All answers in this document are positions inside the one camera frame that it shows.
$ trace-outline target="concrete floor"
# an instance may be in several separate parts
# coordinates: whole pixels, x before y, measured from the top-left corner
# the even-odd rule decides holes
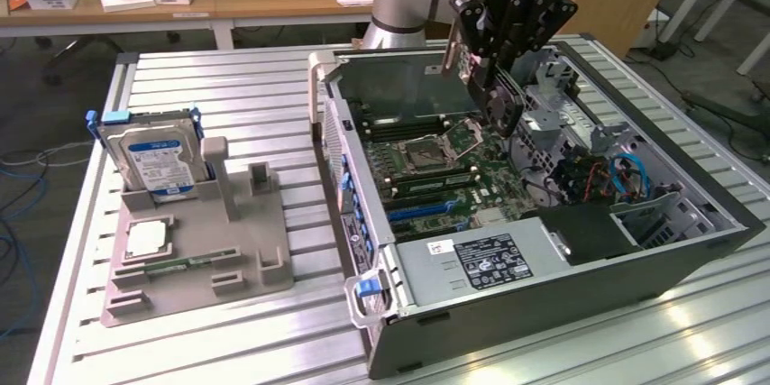
[[[668,11],[676,11],[682,0],[664,0]],[[713,0],[701,0],[704,8]],[[697,9],[690,19],[701,12]],[[354,26],[302,26],[265,28],[258,32],[239,32],[243,47],[267,45],[303,45],[323,42],[349,41],[355,34]],[[746,111],[757,112],[762,107],[750,100],[753,85],[748,78],[734,70],[752,52],[756,44],[770,32],[770,18],[754,12],[744,5],[734,5],[722,23],[705,43],[685,42],[696,51],[696,58],[678,55],[666,62],[656,62],[672,81],[682,89],[700,92],[721,103]],[[211,50],[214,36],[206,31],[182,32],[182,42],[170,44],[162,32],[118,35],[117,41],[127,51],[158,52],[173,50]],[[60,49],[70,38],[55,38],[55,49]],[[0,47],[10,40],[0,41]],[[83,116],[88,109],[102,109],[113,76],[115,56],[99,46],[90,47],[63,69],[64,84],[48,87],[40,82],[40,70],[55,52],[39,50],[32,39],[19,39],[14,48],[0,55],[0,154],[19,149],[46,149],[67,142],[90,139],[84,129]],[[636,59],[646,59],[644,54],[633,52]],[[681,104],[678,92],[664,80],[660,72],[649,65],[634,65],[642,77],[661,93]],[[770,81],[770,56],[753,71],[758,79]],[[704,111],[692,112],[692,117],[720,140],[726,141],[728,128],[724,123]],[[765,148],[760,134],[737,128],[736,145],[742,151],[756,153]],[[79,159],[86,149],[63,154],[62,159]],[[758,173],[770,179],[770,169],[760,163],[748,161]],[[27,168],[28,173],[38,167]],[[20,240],[26,243],[32,267],[47,300],[55,284],[59,257],[64,249],[70,219],[80,193],[86,165],[51,169],[47,175],[48,193],[40,204],[14,221]],[[0,177],[0,203],[24,188],[22,181]],[[6,274],[8,261],[0,262],[0,275]],[[0,288],[0,330],[8,328],[20,317],[31,301],[30,283],[22,268],[8,284]],[[44,305],[28,322],[26,334],[14,335],[0,341],[0,384],[24,383],[30,372],[31,359],[38,342],[36,328],[43,325]]]

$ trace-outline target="aluminum slotted table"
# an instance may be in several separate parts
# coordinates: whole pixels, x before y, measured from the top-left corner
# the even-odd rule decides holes
[[[596,41],[560,38],[764,221],[770,186]],[[203,112],[231,142],[230,171],[279,170],[298,284],[282,293],[105,328],[122,179],[101,146],[84,180],[31,384],[373,383],[349,320],[343,275],[307,117],[309,55],[349,46],[197,51],[122,58],[106,110]],[[604,121],[616,108],[590,91]],[[661,298],[431,365],[379,384],[705,383],[770,378],[770,233]]]

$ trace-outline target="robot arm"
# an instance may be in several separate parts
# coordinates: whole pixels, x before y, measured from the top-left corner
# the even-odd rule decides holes
[[[522,95],[506,72],[540,50],[578,11],[570,0],[451,0],[457,19],[445,72],[459,76],[497,132],[509,137],[524,111]]]

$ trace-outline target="blue hard drive label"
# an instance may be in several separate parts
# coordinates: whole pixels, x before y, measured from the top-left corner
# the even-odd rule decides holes
[[[533,276],[510,234],[500,234],[467,243],[455,243],[455,253],[477,290],[489,289]]]
[[[179,159],[183,152],[179,140],[134,143],[129,151],[149,191],[173,196],[193,190],[195,179],[187,162]]]

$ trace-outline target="power supply label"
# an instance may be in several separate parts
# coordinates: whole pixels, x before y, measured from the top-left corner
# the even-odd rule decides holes
[[[510,234],[455,243],[455,253],[477,290],[489,289],[533,276]]]

